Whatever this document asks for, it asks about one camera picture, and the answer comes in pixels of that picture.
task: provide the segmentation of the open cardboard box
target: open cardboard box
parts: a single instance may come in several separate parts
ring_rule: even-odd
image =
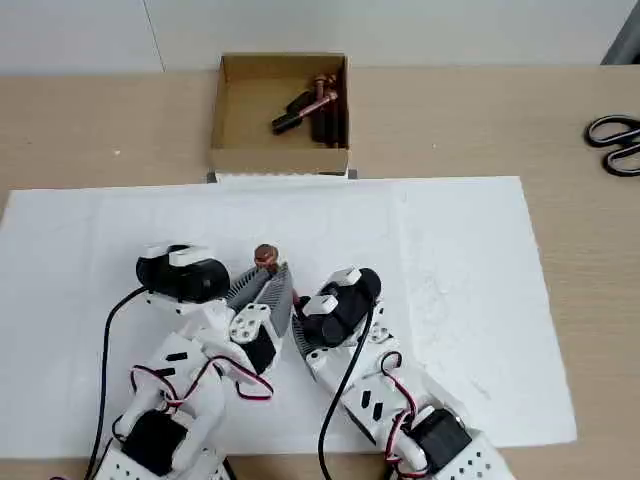
[[[273,135],[271,121],[312,87],[319,74],[336,74],[338,148],[311,139],[311,122]],[[226,54],[216,96],[211,161],[219,173],[344,175],[349,153],[347,59],[341,54]]]

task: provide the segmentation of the white paper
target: white paper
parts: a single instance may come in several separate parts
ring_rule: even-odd
[[[382,277],[398,336],[407,345],[413,338],[417,357],[496,444],[575,438],[517,179],[14,192],[0,233],[0,382],[11,392],[0,409],[1,457],[88,454],[104,319],[137,286],[142,246],[167,239],[211,246],[232,274],[250,266],[255,245],[275,243],[303,294],[334,270],[370,266]],[[510,264],[496,268],[505,251]],[[446,301],[429,300],[443,288],[451,292]],[[424,310],[424,298],[433,311]],[[130,365],[144,362],[177,326],[142,302],[116,318],[107,427],[131,399]],[[487,344],[474,345],[479,338]],[[220,446],[229,453],[314,452],[329,396],[290,338],[268,378],[276,388],[269,403],[241,402],[230,390]],[[344,413],[334,418],[328,451],[372,449]]]

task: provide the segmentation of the black scissors handle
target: black scissors handle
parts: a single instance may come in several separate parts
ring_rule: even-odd
[[[621,132],[614,133],[607,137],[598,137],[595,135],[596,130],[603,125],[615,124],[626,127]],[[634,139],[640,139],[640,120],[629,117],[627,115],[607,115],[591,122],[584,131],[585,141],[592,147],[609,147],[611,145],[626,146],[633,143]],[[625,156],[632,155],[633,152],[627,153]]]
[[[602,168],[604,168],[607,173],[616,175],[617,177],[638,177],[640,176],[640,167],[624,168],[620,165],[620,160],[635,155],[636,153],[640,155],[640,143],[630,143],[626,147],[609,152],[602,159]]]

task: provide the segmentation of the mounting hole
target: mounting hole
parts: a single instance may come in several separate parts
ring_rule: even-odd
[[[383,403],[378,402],[373,406],[373,419],[377,422],[382,417]]]
[[[371,402],[371,390],[365,390],[364,392],[362,392],[360,406],[362,408],[367,408],[369,406],[369,402]]]

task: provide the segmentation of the table surface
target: table surface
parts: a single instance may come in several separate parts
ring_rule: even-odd
[[[579,439],[504,450],[516,477],[640,478],[640,179],[605,174],[602,152],[581,139],[599,115],[640,114],[640,68],[350,75],[351,158],[361,177],[522,177]],[[215,82],[210,72],[0,78],[0,208],[11,188],[202,182]],[[320,478],[313,455],[231,462],[241,480]],[[83,467],[2,460],[0,478],[78,479]],[[330,468],[336,479],[375,479],[382,462],[335,455]]]

